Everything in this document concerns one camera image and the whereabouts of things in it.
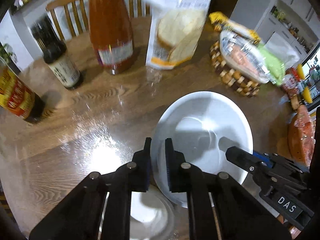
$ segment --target bolt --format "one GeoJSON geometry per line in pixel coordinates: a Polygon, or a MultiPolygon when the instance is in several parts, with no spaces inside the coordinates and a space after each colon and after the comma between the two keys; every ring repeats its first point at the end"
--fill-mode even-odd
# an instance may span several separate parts
{"type": "Polygon", "coordinates": [[[190,163],[181,163],[181,168],[187,170],[191,168],[191,164],[190,163]]]}
{"type": "Polygon", "coordinates": [[[229,174],[224,171],[220,172],[218,175],[219,175],[220,179],[228,179],[229,178],[229,174]]]}
{"type": "Polygon", "coordinates": [[[134,169],[135,167],[137,167],[137,164],[135,162],[129,162],[127,163],[127,167],[129,169],[134,169]]]}
{"type": "Polygon", "coordinates": [[[97,171],[93,171],[89,174],[89,178],[90,179],[96,179],[97,177],[99,177],[100,173],[97,171]]]}

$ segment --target white plastic bag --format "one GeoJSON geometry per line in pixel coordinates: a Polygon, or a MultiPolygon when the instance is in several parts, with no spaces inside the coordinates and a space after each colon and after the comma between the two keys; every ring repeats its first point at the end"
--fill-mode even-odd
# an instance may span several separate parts
{"type": "Polygon", "coordinates": [[[264,47],[284,63],[285,69],[292,67],[300,60],[294,48],[278,33],[273,33],[264,47]]]}
{"type": "Polygon", "coordinates": [[[193,56],[211,0],[144,0],[152,9],[146,65],[173,69],[193,56]]]}

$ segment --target table surface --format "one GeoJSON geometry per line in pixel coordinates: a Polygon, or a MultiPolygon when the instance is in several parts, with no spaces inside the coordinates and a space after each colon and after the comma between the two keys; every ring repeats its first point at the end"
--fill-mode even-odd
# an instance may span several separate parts
{"type": "MultiPolygon", "coordinates": [[[[42,59],[21,79],[46,102],[44,119],[32,125],[0,110],[0,178],[21,231],[32,228],[91,171],[115,171],[152,137],[164,111],[178,98],[207,90],[234,101],[248,119],[254,149],[290,157],[287,126],[292,109],[271,83],[243,97],[221,83],[209,47],[218,38],[206,25],[193,58],[169,71],[145,66],[150,18],[132,20],[138,54],[126,72],[112,76],[96,60],[88,33],[67,43],[83,84],[66,90],[42,59]]],[[[172,239],[188,239],[187,209],[175,206],[172,239]]]]}

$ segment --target large white bowl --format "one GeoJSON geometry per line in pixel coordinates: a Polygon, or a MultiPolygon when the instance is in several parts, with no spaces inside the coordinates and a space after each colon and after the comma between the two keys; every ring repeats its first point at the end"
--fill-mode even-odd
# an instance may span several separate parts
{"type": "Polygon", "coordinates": [[[172,138],[173,147],[187,162],[202,171],[229,173],[240,184],[247,172],[226,159],[226,150],[238,146],[252,154],[249,123],[240,108],[218,93],[200,91],[175,101],[160,118],[151,141],[151,162],[155,181],[172,202],[187,205],[186,193],[171,193],[168,187],[164,141],[172,138]]]}

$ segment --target bottle with yellow label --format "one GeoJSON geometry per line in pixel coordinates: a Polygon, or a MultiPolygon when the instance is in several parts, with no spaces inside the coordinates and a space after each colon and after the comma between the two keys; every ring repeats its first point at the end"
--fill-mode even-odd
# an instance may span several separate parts
{"type": "Polygon", "coordinates": [[[31,123],[40,120],[41,98],[28,88],[0,57],[0,106],[31,123]]]}

